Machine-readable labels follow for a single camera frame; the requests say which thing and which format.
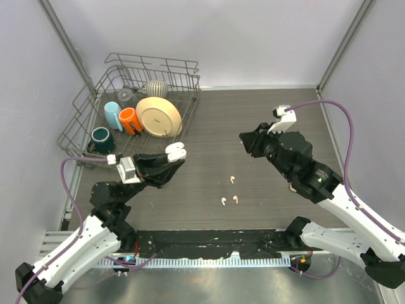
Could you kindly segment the white earbud charging case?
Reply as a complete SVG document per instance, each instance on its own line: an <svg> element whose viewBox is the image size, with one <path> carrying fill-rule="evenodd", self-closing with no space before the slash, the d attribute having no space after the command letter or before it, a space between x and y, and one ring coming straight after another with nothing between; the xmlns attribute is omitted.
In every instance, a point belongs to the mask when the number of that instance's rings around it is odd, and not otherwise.
<svg viewBox="0 0 405 304"><path fill-rule="evenodd" d="M177 160L184 160L187 156L185 145L182 142L175 142L165 148L168 162L175 162Z"/></svg>

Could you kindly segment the pink earbud case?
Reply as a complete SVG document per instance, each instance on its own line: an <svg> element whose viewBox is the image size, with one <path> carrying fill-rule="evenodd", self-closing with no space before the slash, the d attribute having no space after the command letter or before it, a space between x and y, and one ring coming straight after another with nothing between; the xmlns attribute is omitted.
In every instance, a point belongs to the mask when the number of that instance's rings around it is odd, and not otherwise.
<svg viewBox="0 0 405 304"><path fill-rule="evenodd" d="M293 193L297 193L297 190L294 189L294 187L292 186L292 184L289 184L289 189L290 189Z"/></svg>

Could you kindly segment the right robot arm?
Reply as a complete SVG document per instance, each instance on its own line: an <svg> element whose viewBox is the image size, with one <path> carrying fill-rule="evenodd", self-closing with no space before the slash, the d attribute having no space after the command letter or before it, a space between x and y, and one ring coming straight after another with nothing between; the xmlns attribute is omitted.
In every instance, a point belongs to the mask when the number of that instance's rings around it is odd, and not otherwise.
<svg viewBox="0 0 405 304"><path fill-rule="evenodd" d="M313 146L300 132L270 132L262 123L239 135L254 158L265 157L297 194L341 219L355 232L343 235L303 217L288 226L289 248L304 246L334 253L364 268L377 283L391 289L404 283L404 233L383 219L330 167L313 159Z"/></svg>

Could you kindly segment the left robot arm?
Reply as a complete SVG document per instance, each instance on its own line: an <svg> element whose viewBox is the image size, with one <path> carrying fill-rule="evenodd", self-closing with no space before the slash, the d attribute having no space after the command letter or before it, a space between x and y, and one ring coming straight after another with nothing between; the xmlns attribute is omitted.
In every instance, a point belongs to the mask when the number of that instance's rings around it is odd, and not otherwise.
<svg viewBox="0 0 405 304"><path fill-rule="evenodd" d="M97 182L91 190L93 209L87 217L78 217L78 229L44 258L17 267L16 302L60 303L74 283L101 259L117 251L129 252L136 231L125 220L131 210L126 203L147 186L161 189L184 164L186 156L183 144L176 142L154 155L83 157L83 162L114 165L120 180Z"/></svg>

